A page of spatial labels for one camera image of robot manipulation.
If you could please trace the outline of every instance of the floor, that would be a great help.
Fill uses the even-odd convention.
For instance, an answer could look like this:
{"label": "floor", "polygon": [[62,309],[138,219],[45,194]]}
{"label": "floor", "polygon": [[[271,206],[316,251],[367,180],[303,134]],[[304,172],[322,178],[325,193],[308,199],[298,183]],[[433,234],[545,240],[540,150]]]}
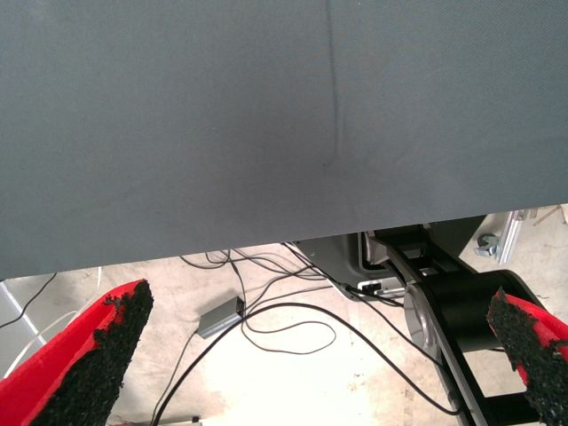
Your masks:
{"label": "floor", "polygon": [[[542,217],[552,208],[539,209]],[[478,233],[499,233],[504,214],[490,215]],[[560,210],[534,226],[528,219],[521,230],[513,258],[506,265],[517,272],[547,308],[568,321],[568,225]],[[462,252],[462,259],[479,271],[497,269],[493,259],[476,256],[477,235]],[[278,244],[244,249],[248,254],[270,253],[270,257],[291,269],[295,260]],[[204,263],[203,255],[188,256]],[[249,300],[259,294],[274,276],[250,262],[239,268]],[[124,377],[124,387],[109,424],[148,422],[156,400],[162,394],[179,352],[196,329],[198,318],[216,305],[241,293],[241,285],[230,266],[204,271],[184,264],[178,257],[102,268],[97,287],[97,268],[63,272],[28,309],[28,317],[38,329],[57,317],[78,309],[94,294],[101,295],[117,285],[146,278],[154,294],[154,309],[144,329],[134,358]],[[24,304],[49,276],[26,277],[5,282],[14,297]],[[290,278],[272,286],[268,296],[301,288],[321,286],[321,281]],[[416,353],[364,304],[348,301],[334,288],[321,289],[286,300],[317,304],[328,308],[367,335],[412,379],[441,404],[445,394],[430,362]],[[406,326],[401,310],[378,305],[401,329]],[[262,314],[251,325],[278,328],[299,320],[321,320],[333,327],[335,342],[324,351],[309,356],[267,353],[253,347],[235,330],[226,337],[188,376],[163,419],[183,420],[199,415],[210,425],[454,425],[455,419],[440,413],[417,395],[354,334],[317,312],[282,308]],[[25,324],[0,330],[0,367],[10,365],[28,340]],[[53,333],[45,335],[46,340]],[[332,333],[324,326],[305,325],[277,335],[254,335],[265,346],[308,351],[329,342]],[[211,339],[196,336],[185,354],[187,366]],[[494,352],[469,356],[486,394],[523,389],[510,371],[504,354]]]}

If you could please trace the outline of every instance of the wire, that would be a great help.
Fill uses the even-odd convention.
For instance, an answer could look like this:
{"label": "wire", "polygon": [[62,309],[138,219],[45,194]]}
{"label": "wire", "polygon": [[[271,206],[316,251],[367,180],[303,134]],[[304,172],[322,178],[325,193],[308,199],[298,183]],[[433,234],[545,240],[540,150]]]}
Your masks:
{"label": "wire", "polygon": [[49,285],[50,282],[52,282],[53,280],[55,280],[55,277],[57,277],[57,273],[55,272],[51,278],[49,278],[45,284],[42,285],[42,287],[39,289],[39,291],[37,293],[35,293],[31,299],[28,300],[28,302],[24,305],[24,307],[22,308],[20,315],[18,315],[16,318],[12,319],[11,321],[5,322],[4,324],[2,324],[0,326],[0,328],[4,328],[7,327],[11,324],[13,324],[14,322],[17,322],[18,320],[20,320],[24,314],[26,313],[26,309],[31,305],[31,303],[39,296],[42,294],[42,292],[45,290],[45,288]]}
{"label": "wire", "polygon": [[[257,298],[257,300],[255,301],[255,303],[253,305],[251,305],[248,308],[248,313],[253,312],[259,305],[261,304],[265,304],[267,302],[270,302],[272,300],[277,300],[277,299],[281,299],[283,297],[288,297],[288,296],[293,296],[293,295],[298,295],[301,293],[307,293],[309,291],[316,291],[316,290],[322,290],[322,289],[326,289],[326,288],[333,288],[333,286],[321,286],[321,287],[316,287],[316,288],[305,288],[302,290],[298,290],[298,291],[293,291],[291,293],[287,293],[285,295],[281,295],[281,296],[275,296],[275,297],[271,297],[269,299],[266,300],[260,300],[263,295],[266,293],[266,291],[268,290],[268,288],[270,288],[270,286],[276,282],[276,280],[273,280],[271,284],[269,284],[265,289],[263,294]],[[271,349],[271,348],[266,348],[264,346],[259,345],[258,343],[254,342],[250,336],[248,336],[245,331],[244,331],[244,326],[246,325],[248,330],[252,331],[253,333],[258,333],[258,334],[263,334],[263,335],[269,335],[272,333],[279,333],[280,331],[285,331],[285,330],[290,330],[292,328],[296,328],[296,327],[300,327],[302,325],[306,325],[306,324],[318,324],[321,326],[326,327],[327,329],[329,329],[332,333],[333,333],[333,338],[326,344],[324,344],[323,346],[320,346],[317,349],[311,350],[311,351],[288,351],[288,350],[283,350],[283,349]],[[242,324],[241,324],[241,332],[242,334],[245,336],[245,338],[251,342],[254,346],[256,346],[258,349],[260,349],[261,351],[266,351],[266,352],[276,352],[276,353],[287,353],[288,355],[312,355],[313,353],[319,352],[319,351],[323,351],[324,349],[326,349],[328,346],[331,346],[334,342],[335,339],[337,338],[337,333],[335,332],[334,328],[331,327],[329,324],[327,324],[326,322],[322,322],[322,321],[313,321],[313,320],[309,320],[309,321],[300,321],[297,323],[294,323],[292,325],[286,326],[286,327],[282,327],[282,328],[278,328],[275,330],[259,330],[256,328],[253,328],[250,326],[249,322],[247,320],[245,320]]]}
{"label": "wire", "polygon": [[154,418],[152,426],[158,426],[160,419],[162,418],[163,412],[165,411],[166,407],[168,406],[169,402],[173,398],[173,396],[178,391],[181,384],[184,382],[186,377],[195,369],[195,367],[201,362],[201,360],[211,351],[226,335],[229,334],[234,328],[238,327],[242,324],[245,320],[249,320],[256,315],[259,315],[263,312],[271,311],[277,308],[284,308],[284,307],[296,307],[296,308],[305,308],[311,309],[317,312],[325,313],[327,316],[333,318],[334,320],[341,323],[344,327],[347,327],[352,333],[356,334],[363,342],[365,342],[377,355],[379,355],[388,365],[391,367],[408,385],[413,388],[422,398],[424,398],[427,402],[433,405],[436,409],[441,411],[442,413],[448,415],[458,415],[461,410],[450,410],[443,406],[441,406],[438,402],[436,402],[432,397],[430,397],[424,390],[422,390],[416,383],[414,383],[410,377],[408,377],[398,366],[389,359],[373,342],[371,342],[365,335],[363,335],[359,330],[357,330],[354,326],[348,323],[345,319],[337,316],[331,311],[327,309],[321,308],[319,306],[313,304],[299,304],[294,302],[287,302],[281,304],[271,304],[270,306],[265,306],[264,308],[260,308],[258,311],[252,312],[250,314],[245,315],[242,319],[238,320],[237,322],[233,323],[230,327],[225,329],[215,341],[210,344],[194,361],[193,363],[184,371],[184,373],[177,379],[177,382],[173,385],[170,392],[163,400],[160,409],[158,410],[157,415]]}
{"label": "wire", "polygon": [[154,417],[156,416],[156,410],[158,409],[158,406],[162,402],[163,397],[166,396],[166,393],[168,392],[168,389],[170,388],[171,383],[174,381],[174,377],[176,376],[176,373],[178,372],[177,370],[179,369],[179,365],[181,364],[181,360],[184,358],[185,351],[187,350],[189,343],[192,341],[193,337],[196,334],[197,334],[197,329],[195,329],[195,331],[193,331],[189,335],[187,340],[185,341],[184,348],[181,350],[181,353],[179,354],[179,357],[177,358],[176,366],[174,367],[174,371],[171,373],[170,379],[168,380],[168,384],[166,384],[166,387],[164,388],[163,393],[161,394],[160,398],[156,402],[156,405],[155,405],[154,410],[152,412],[152,420],[150,421],[150,424],[152,424],[152,422],[154,421]]}
{"label": "wire", "polygon": [[14,371],[14,369],[18,366],[18,364],[20,363],[21,359],[24,358],[24,356],[26,355],[26,353],[29,351],[29,348],[31,348],[32,344],[34,344],[34,342],[36,341],[36,338],[39,337],[40,335],[43,335],[44,333],[47,333],[49,330],[51,330],[53,327],[55,327],[57,324],[59,324],[62,320],[64,320],[65,318],[67,318],[69,315],[76,313],[76,311],[71,311],[68,312],[64,315],[61,315],[59,318],[57,318],[56,320],[54,320],[49,326],[47,326],[46,328],[44,328],[42,331],[38,331],[37,333],[35,333],[34,337],[32,337],[29,342],[26,344],[26,346],[24,346],[24,349],[22,349],[20,351],[20,353],[18,354],[18,356],[16,357],[16,359],[10,364],[10,366],[8,367],[8,369],[6,370],[6,372],[4,373],[4,379],[6,377],[8,377],[12,371]]}
{"label": "wire", "polygon": [[373,311],[375,311],[389,326],[390,328],[392,328],[394,331],[397,332],[397,334],[402,337],[408,344],[410,344],[411,346],[413,346],[417,351],[419,351],[424,357],[426,357],[427,359],[429,359],[430,361],[432,361],[434,364],[436,364],[438,367],[445,369],[446,367],[439,362],[437,359],[433,358],[431,355],[429,355],[429,353],[427,353],[426,351],[424,351],[420,346],[418,346],[416,343],[414,343],[412,340],[410,340],[408,337],[405,336],[405,334],[400,331],[400,329],[398,329],[394,324],[392,324],[392,322],[386,317],[386,315],[384,313],[382,313],[381,311],[379,311],[378,309],[376,309],[371,303],[369,303],[367,300],[365,300],[363,297],[359,296],[356,293],[352,293],[355,297],[357,297],[361,302],[363,302],[364,304],[366,304],[369,308],[371,308]]}
{"label": "wire", "polygon": [[184,262],[186,262],[187,264],[189,264],[190,266],[192,266],[193,268],[197,268],[197,269],[219,269],[219,268],[222,268],[223,266],[226,265],[226,263],[223,263],[223,264],[217,264],[215,266],[206,266],[206,265],[203,265],[203,264],[193,264],[192,262],[190,262],[189,260],[187,260],[183,256],[180,256],[179,258],[181,260],[183,260]]}
{"label": "wire", "polygon": [[[260,302],[260,300],[263,298],[263,296],[266,294],[266,292],[268,291],[268,289],[271,287],[272,284],[274,284],[274,283],[277,282],[278,280],[284,280],[284,279],[286,279],[286,278],[290,278],[290,277],[296,275],[296,273],[292,273],[292,272],[291,272],[291,273],[288,273],[288,274],[286,274],[286,275],[281,275],[281,276],[279,276],[279,277],[276,277],[276,278],[272,279],[272,280],[268,283],[268,285],[264,288],[264,290],[263,290],[263,292],[261,293],[261,295],[255,300],[255,302],[254,302],[251,306],[249,306],[249,304],[247,303],[247,291],[246,291],[246,289],[245,289],[245,285],[244,285],[244,282],[243,282],[243,280],[242,280],[241,272],[239,271],[239,268],[238,268],[237,265],[235,264],[235,260],[233,260],[233,259],[231,258],[230,252],[225,253],[225,252],[221,251],[221,253],[223,253],[223,254],[226,256],[226,262],[229,262],[229,263],[231,264],[231,267],[233,268],[233,271],[234,271],[234,273],[237,275],[237,278],[239,279],[239,283],[241,284],[241,290],[242,290],[242,297],[243,297],[243,304],[244,304],[244,313],[245,313],[245,315],[246,315],[246,313],[247,313],[247,311],[248,311],[249,309],[250,309],[250,310],[254,309],[254,306]],[[320,325],[322,325],[322,326],[324,326],[324,327],[327,327],[328,329],[331,330],[331,332],[333,333],[334,337],[331,339],[330,342],[326,343],[326,344],[323,345],[323,346],[320,346],[320,347],[317,348],[317,349],[311,350],[311,351],[302,351],[302,352],[300,352],[300,351],[287,351],[287,350],[284,350],[284,349],[271,349],[271,348],[266,348],[266,347],[264,347],[264,346],[262,346],[262,345],[256,343],[255,341],[253,341],[253,340],[250,338],[250,336],[247,335],[247,333],[245,333],[245,329],[244,329],[244,327],[246,326],[246,327],[247,327],[250,331],[252,331],[253,333],[259,333],[259,334],[265,334],[265,335],[267,335],[267,334],[279,333],[279,332],[285,331],[285,330],[290,330],[291,328],[300,327],[300,326],[306,325],[306,324],[320,324]],[[251,342],[255,347],[257,347],[257,348],[260,349],[261,351],[287,353],[288,355],[311,355],[311,354],[313,354],[313,353],[315,353],[315,352],[323,351],[323,350],[326,349],[329,345],[333,344],[333,342],[334,342],[335,339],[337,338],[337,333],[335,332],[335,330],[334,330],[329,324],[326,324],[325,322],[321,322],[321,321],[301,321],[301,322],[297,322],[297,323],[295,323],[295,324],[292,324],[292,325],[290,325],[290,326],[286,326],[286,327],[283,327],[283,328],[278,328],[278,329],[275,329],[275,330],[257,330],[257,329],[254,329],[253,327],[251,327],[247,321],[244,321],[244,322],[241,324],[241,332],[242,332],[242,335],[244,335],[245,338],[246,338],[249,342]]]}
{"label": "wire", "polygon": [[68,322],[68,324],[72,323],[79,315],[81,315],[89,306],[92,305],[92,302],[94,301],[95,297],[98,294],[98,290],[100,289],[100,279],[102,276],[102,271],[103,268],[102,266],[99,266],[97,268],[97,286],[95,288],[95,290],[93,291],[92,296],[89,298],[89,300],[78,310],[76,311],[71,311],[68,312],[64,315],[61,315],[59,318],[57,318],[56,320],[54,320],[49,326],[47,326],[46,328],[44,328],[42,331],[38,331],[37,333],[35,333],[34,337],[32,337],[29,342],[26,344],[26,346],[24,346],[24,349],[21,350],[21,352],[18,354],[18,356],[16,357],[16,359],[10,364],[10,366],[8,367],[8,369],[6,370],[6,373],[4,374],[4,379],[6,377],[8,377],[12,371],[16,368],[16,366],[20,363],[21,359],[24,358],[24,356],[26,355],[26,353],[29,351],[29,348],[32,346],[32,344],[34,344],[34,341],[42,336],[44,333],[47,333],[49,330],[51,330],[52,327],[55,327],[57,324],[59,324],[62,320],[64,320],[66,317],[68,317],[71,314],[75,314],[75,316]]}
{"label": "wire", "polygon": [[276,283],[276,282],[278,282],[278,281],[280,281],[280,280],[285,280],[285,279],[287,279],[287,278],[291,278],[291,277],[292,277],[292,275],[280,275],[280,276],[274,277],[274,278],[272,278],[270,281],[268,281],[268,283],[264,286],[264,289],[263,289],[263,291],[261,292],[261,294],[256,298],[256,300],[255,300],[252,304],[250,304],[250,308],[253,308],[253,307],[258,303],[258,301],[263,298],[263,296],[266,294],[266,292],[270,289],[270,287],[271,287],[274,283]]}
{"label": "wire", "polygon": [[352,290],[352,291],[357,292],[357,293],[359,293],[360,295],[363,295],[363,296],[374,298],[374,299],[382,302],[383,304],[386,304],[386,305],[391,306],[391,307],[398,307],[398,308],[404,307],[404,305],[401,302],[397,302],[396,300],[390,299],[388,297],[379,296],[379,295],[368,294],[368,293],[365,293],[365,292],[359,290],[358,288],[350,286],[347,283],[340,282],[340,281],[336,280],[331,275],[329,275],[327,272],[320,269],[318,266],[314,265],[312,263],[312,261],[310,259],[308,259],[306,256],[304,256],[303,254],[298,253],[296,250],[294,250],[289,242],[282,242],[281,244],[282,244],[282,246],[287,248],[303,264],[312,268],[316,273],[318,273],[322,277],[327,278],[328,280],[330,280],[331,282],[336,284],[338,287],[343,288],[343,289],[350,291],[350,292]]}
{"label": "wire", "polygon": [[99,295],[99,289],[100,289],[100,280],[103,274],[103,267],[99,266],[97,268],[97,286],[95,287],[94,291],[92,292],[92,296],[89,298],[89,300],[87,300],[87,302],[85,302],[85,304],[77,311],[77,313],[75,314],[75,316],[71,319],[71,321],[75,320],[79,315],[81,315],[83,312],[85,312],[87,310],[87,308],[89,306],[92,305],[92,303],[95,301],[95,299],[97,298],[97,296]]}
{"label": "wire", "polygon": [[388,297],[383,297],[383,296],[379,296],[379,295],[371,295],[368,293],[365,293],[363,290],[359,290],[358,288],[352,287],[348,284],[343,284],[340,283],[339,284],[340,287],[344,288],[346,291],[350,292],[352,295],[358,294],[358,295],[362,295],[362,296],[367,296],[367,297],[371,297],[373,299],[376,299],[379,302],[382,302],[383,304],[386,304],[392,308],[404,308],[404,304],[402,304],[401,302],[397,302],[396,300],[393,299],[389,299]]}

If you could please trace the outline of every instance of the gray cloth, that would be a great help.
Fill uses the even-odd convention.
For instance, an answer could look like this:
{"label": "gray cloth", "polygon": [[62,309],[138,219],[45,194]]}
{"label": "gray cloth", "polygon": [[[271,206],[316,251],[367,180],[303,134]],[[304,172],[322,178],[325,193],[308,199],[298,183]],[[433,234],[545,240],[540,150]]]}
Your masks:
{"label": "gray cloth", "polygon": [[567,201],[567,13],[4,1],[0,275]]}

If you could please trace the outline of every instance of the metal cylinder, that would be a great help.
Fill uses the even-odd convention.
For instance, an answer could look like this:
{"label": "metal cylinder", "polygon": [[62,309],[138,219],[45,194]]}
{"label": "metal cylinder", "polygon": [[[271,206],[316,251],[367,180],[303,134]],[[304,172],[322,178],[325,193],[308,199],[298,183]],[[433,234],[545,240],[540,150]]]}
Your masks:
{"label": "metal cylinder", "polygon": [[[446,273],[433,275],[423,282],[420,287],[424,290],[426,298],[417,299],[411,294],[412,300],[405,301],[405,306],[413,306],[415,312],[424,312],[425,303],[430,304],[432,310],[446,324],[446,328],[453,335],[461,351],[478,351],[499,346],[493,331],[487,323],[487,311],[491,298],[499,288],[513,296],[521,297],[533,303],[540,304],[533,293],[523,281],[511,271],[493,271],[484,273]],[[416,329],[413,321],[411,334],[419,344],[425,343],[425,336],[431,331]]]}

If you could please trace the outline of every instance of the metal frame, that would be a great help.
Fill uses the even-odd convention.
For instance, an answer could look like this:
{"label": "metal frame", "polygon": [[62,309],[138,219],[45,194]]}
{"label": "metal frame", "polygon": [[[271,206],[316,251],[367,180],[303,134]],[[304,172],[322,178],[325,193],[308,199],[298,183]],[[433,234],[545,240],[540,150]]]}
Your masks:
{"label": "metal frame", "polygon": [[[477,273],[434,244],[422,226],[377,231],[375,236],[387,248],[388,257],[405,277],[408,290],[405,309],[414,309],[413,300],[423,301],[420,321],[432,334],[423,338],[424,349],[447,366],[446,371],[439,367],[437,371],[452,406],[462,407],[458,416],[460,424],[485,426],[538,421],[538,413],[529,406],[523,393],[485,397],[463,356],[463,348],[458,344],[451,324],[445,318],[443,302],[438,300],[433,289],[435,280],[442,276],[451,276],[457,282],[470,280]],[[406,253],[410,249],[420,249],[421,258],[409,257]],[[508,280],[517,293],[538,303],[533,293],[512,273],[501,273],[499,277]]]}

